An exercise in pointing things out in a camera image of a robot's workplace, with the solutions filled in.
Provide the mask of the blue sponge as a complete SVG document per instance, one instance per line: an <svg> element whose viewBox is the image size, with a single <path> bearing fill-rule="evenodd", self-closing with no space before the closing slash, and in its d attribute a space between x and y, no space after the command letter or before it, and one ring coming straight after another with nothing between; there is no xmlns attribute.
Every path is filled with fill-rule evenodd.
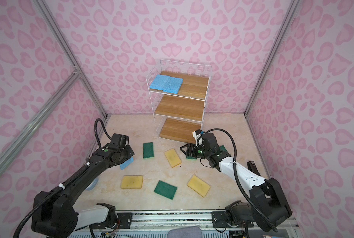
<svg viewBox="0 0 354 238"><path fill-rule="evenodd" d="M182 78L169 77L163 86L162 91L170 94L178 94L183 83Z"/></svg>
<svg viewBox="0 0 354 238"><path fill-rule="evenodd" d="M131 163L133 163L134 159L131 157L130 159L126 160L124 163L120 164L120 169L124 170L127 168Z"/></svg>
<svg viewBox="0 0 354 238"><path fill-rule="evenodd" d="M150 84L150 89L163 91L165 85L167 84L170 76L158 74Z"/></svg>

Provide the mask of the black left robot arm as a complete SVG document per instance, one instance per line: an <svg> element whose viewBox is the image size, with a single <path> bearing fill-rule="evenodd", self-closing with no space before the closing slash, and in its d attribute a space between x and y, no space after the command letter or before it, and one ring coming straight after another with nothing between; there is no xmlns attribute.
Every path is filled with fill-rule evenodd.
<svg viewBox="0 0 354 238"><path fill-rule="evenodd" d="M73 206L101 173L123 164L133 155L129 137L113 134L110 143L98 148L70 178L50 192L42 191L35 197L32 231L51 238L67 238L75 230L92 224L107 228L116 226L118 218L113 205L98 203L95 208L83 211L76 211Z"/></svg>

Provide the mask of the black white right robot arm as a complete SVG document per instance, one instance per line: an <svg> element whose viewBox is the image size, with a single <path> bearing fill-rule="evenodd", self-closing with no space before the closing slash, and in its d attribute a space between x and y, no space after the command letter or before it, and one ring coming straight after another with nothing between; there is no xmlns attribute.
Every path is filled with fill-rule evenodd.
<svg viewBox="0 0 354 238"><path fill-rule="evenodd" d="M292 210L280 183L274 178L264 178L237 162L237 148L230 137L234 154L222 149L214 135L214 130L192 133L194 143L180 148L188 157L204 159L212 169L229 176L239 188L245 202L235 201L223 212L223 219L218 220L215 228L223 225L248 228L256 223L264 232L278 231L278 226L292 216Z"/></svg>

